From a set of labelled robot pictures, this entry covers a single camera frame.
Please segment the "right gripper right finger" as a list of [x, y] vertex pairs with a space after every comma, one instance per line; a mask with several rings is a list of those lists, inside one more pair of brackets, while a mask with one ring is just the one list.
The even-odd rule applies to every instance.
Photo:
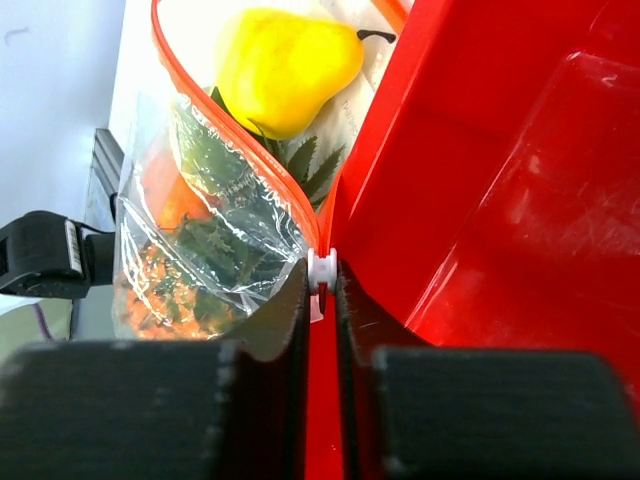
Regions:
[[638, 477], [638, 425], [597, 356], [437, 347], [345, 261], [335, 316], [346, 478]]

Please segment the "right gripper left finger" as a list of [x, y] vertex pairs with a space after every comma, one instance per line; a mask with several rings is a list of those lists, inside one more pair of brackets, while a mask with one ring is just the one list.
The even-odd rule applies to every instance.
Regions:
[[205, 341], [31, 343], [1, 366], [5, 479], [300, 479], [310, 292]]

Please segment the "toy pineapple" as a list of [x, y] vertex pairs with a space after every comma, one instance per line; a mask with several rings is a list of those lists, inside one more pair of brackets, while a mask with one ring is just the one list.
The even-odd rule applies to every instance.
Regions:
[[[350, 147], [319, 129], [291, 140], [241, 141], [218, 91], [207, 115], [170, 90], [141, 100], [117, 197], [114, 322], [143, 340], [225, 335], [281, 289], [295, 264], [318, 250], [318, 211]], [[142, 178], [171, 152], [207, 220], [156, 225]]]

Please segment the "clear zip top bag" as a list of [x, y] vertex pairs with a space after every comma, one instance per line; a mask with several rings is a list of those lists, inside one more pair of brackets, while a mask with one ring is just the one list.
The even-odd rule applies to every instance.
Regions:
[[117, 336], [210, 340], [326, 247], [397, 1], [153, 1], [117, 197]]

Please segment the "toy orange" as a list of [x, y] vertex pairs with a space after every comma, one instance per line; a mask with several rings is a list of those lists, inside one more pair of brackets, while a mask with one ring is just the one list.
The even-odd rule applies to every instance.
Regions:
[[157, 152], [142, 178], [146, 206], [156, 225], [172, 230], [185, 219], [207, 220], [212, 214], [191, 190], [168, 150]]

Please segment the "yellow toy lemon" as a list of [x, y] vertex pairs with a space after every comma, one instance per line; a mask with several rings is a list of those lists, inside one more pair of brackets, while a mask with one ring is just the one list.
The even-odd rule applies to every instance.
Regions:
[[386, 31], [271, 7], [245, 9], [216, 39], [216, 86], [230, 115], [273, 140], [302, 134], [361, 71], [364, 41]]

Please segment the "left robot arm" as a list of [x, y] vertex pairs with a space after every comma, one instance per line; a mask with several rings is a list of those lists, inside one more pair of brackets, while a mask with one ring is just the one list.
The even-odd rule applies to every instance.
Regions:
[[63, 215], [32, 211], [1, 228], [1, 293], [76, 300], [113, 280], [115, 234], [84, 234]]

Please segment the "red plastic tray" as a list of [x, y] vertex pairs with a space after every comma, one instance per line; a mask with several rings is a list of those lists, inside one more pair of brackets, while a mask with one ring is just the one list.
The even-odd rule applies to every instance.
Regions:
[[[639, 428], [639, 5], [418, 1], [322, 215], [326, 246], [442, 348], [585, 352]], [[335, 295], [305, 475], [348, 479]]]

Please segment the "aluminium mounting rail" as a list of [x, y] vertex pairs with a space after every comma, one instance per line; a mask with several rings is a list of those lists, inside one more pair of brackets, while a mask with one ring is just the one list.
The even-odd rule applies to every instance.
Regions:
[[124, 153], [111, 131], [105, 128], [96, 129], [84, 222], [98, 230], [115, 229], [115, 200], [123, 160]]

